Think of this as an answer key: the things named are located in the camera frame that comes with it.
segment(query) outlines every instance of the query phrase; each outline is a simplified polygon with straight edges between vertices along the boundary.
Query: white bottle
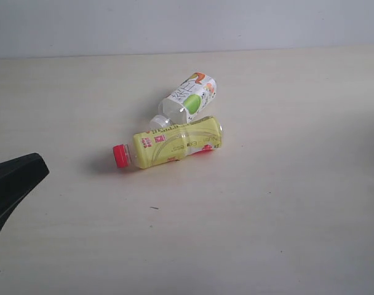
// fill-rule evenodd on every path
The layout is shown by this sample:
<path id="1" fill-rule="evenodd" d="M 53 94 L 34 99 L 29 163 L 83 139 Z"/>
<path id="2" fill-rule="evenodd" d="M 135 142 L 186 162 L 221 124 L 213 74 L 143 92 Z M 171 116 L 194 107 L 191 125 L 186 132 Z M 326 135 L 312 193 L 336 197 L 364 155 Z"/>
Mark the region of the white bottle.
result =
<path id="1" fill-rule="evenodd" d="M 190 123 L 214 99 L 216 90 L 217 85 L 213 78 L 202 73 L 192 74 L 160 102 L 159 114 L 151 119 L 150 130 Z"/>

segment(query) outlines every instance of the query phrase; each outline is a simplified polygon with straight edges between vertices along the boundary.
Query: white wall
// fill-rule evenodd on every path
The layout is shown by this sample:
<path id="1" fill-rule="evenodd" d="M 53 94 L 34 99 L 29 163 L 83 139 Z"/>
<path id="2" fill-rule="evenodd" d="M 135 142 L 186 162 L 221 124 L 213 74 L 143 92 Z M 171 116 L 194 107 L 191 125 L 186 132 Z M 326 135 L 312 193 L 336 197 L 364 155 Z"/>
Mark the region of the white wall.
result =
<path id="1" fill-rule="evenodd" d="M 0 58 L 374 43 L 374 0 L 0 0 Z"/>

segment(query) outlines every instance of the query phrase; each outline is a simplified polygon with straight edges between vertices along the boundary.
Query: yellow bottle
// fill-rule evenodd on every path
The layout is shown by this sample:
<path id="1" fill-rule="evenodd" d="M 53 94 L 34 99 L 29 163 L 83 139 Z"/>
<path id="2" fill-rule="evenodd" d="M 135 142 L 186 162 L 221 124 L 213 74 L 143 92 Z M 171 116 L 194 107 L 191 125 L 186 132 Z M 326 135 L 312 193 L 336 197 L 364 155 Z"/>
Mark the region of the yellow bottle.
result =
<path id="1" fill-rule="evenodd" d="M 223 130 L 214 117 L 190 124 L 172 125 L 133 136 L 133 143 L 113 147 L 117 167 L 149 168 L 180 160 L 196 152 L 221 147 Z"/>

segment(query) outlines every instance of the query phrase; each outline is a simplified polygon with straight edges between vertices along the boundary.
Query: bottle cap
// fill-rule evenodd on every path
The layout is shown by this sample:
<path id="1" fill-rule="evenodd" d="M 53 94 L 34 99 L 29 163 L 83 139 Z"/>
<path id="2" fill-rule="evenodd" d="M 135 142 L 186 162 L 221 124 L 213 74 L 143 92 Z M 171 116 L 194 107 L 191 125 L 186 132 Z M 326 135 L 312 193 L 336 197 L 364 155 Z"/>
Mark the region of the bottle cap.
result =
<path id="1" fill-rule="evenodd" d="M 156 115 L 151 119 L 149 123 L 150 130 L 155 130 L 159 128 L 165 128 L 171 125 L 170 119 L 164 117 L 163 115 Z"/>
<path id="2" fill-rule="evenodd" d="M 120 144 L 113 147 L 114 159 L 118 168 L 124 168 L 129 166 L 128 152 L 126 151 L 125 145 Z"/>

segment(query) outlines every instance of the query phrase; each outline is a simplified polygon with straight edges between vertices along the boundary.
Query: yellow label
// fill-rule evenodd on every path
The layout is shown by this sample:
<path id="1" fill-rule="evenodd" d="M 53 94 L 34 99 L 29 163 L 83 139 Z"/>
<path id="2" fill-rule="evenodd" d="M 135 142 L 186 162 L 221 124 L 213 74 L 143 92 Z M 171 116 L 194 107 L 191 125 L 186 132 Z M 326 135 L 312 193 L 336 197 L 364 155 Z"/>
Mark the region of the yellow label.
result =
<path id="1" fill-rule="evenodd" d="M 204 117 L 190 124 L 173 125 L 133 136 L 137 164 L 148 168 L 187 155 L 221 146 L 222 130 L 214 117 Z"/>

